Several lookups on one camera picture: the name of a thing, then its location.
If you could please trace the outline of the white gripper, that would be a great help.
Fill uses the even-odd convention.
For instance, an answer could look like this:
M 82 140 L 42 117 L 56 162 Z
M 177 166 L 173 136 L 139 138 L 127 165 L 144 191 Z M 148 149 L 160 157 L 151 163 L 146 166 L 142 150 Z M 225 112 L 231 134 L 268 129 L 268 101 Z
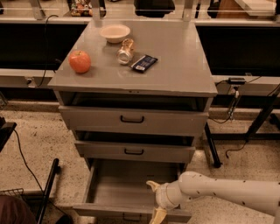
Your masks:
M 148 180 L 146 184 L 156 194 L 156 202 L 160 206 L 153 209 L 149 224 L 161 224 L 167 215 L 166 210 L 172 210 L 184 202 L 185 185 L 181 181 L 160 185 L 152 180 Z

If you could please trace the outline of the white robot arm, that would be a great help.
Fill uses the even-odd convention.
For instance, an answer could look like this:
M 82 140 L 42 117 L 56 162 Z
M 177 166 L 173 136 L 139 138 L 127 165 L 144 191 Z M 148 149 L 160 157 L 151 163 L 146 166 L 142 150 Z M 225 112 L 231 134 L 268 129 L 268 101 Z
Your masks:
M 280 182 L 209 178 L 185 171 L 171 183 L 160 185 L 148 180 L 146 184 L 155 193 L 157 202 L 149 224 L 161 224 L 169 210 L 202 196 L 215 196 L 272 215 L 273 224 L 280 224 Z

